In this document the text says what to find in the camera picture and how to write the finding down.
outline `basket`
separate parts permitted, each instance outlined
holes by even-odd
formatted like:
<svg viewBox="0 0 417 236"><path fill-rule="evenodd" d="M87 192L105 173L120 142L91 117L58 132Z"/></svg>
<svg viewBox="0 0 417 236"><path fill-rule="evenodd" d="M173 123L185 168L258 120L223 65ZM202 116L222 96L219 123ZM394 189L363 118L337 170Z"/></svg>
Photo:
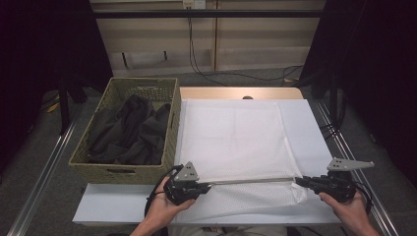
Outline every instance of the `basket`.
<svg viewBox="0 0 417 236"><path fill-rule="evenodd" d="M132 94L146 97L157 110L170 103L168 128L160 165L121 165L89 163L88 137L94 115L102 108L121 104ZM69 161L69 166L93 184L154 185L174 164L181 111L181 94L177 79L112 78L94 115Z"/></svg>

